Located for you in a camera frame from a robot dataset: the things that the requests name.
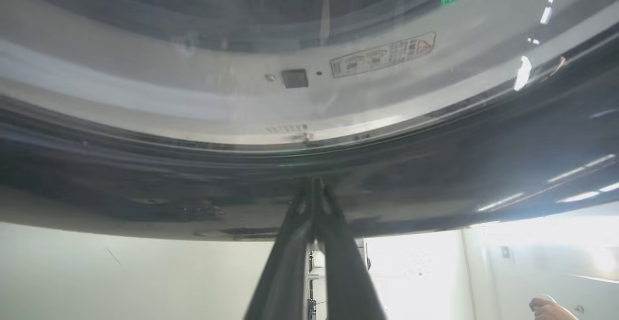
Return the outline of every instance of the finger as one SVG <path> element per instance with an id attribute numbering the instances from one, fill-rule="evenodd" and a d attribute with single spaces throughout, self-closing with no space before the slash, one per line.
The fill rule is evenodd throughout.
<path id="1" fill-rule="evenodd" d="M 553 303 L 554 303 L 554 302 L 552 302 L 552 301 L 549 301 L 549 300 L 544 300 L 544 299 L 542 299 L 542 298 L 537 298 L 537 297 L 535 297 L 535 298 L 533 298 L 533 299 L 531 300 L 531 302 L 529 303 L 529 307 L 531 308 L 531 311 L 535 311 L 535 309 L 533 309 L 533 307 L 536 307 L 536 306 L 537 306 L 537 307 L 542 307 L 542 306 L 545 306 L 545 305 L 551 305 L 551 304 L 553 304 Z"/>
<path id="2" fill-rule="evenodd" d="M 546 311 L 545 307 L 539 307 L 538 309 L 535 310 L 535 316 L 540 316 L 542 315 L 544 312 Z"/>

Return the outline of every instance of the warning label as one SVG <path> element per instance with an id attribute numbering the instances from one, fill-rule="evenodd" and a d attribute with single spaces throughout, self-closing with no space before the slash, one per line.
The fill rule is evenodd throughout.
<path id="1" fill-rule="evenodd" d="M 435 38 L 436 33 L 427 33 L 335 58 L 331 60 L 331 72 L 334 78 L 339 78 L 413 60 L 430 53 L 434 47 Z"/>

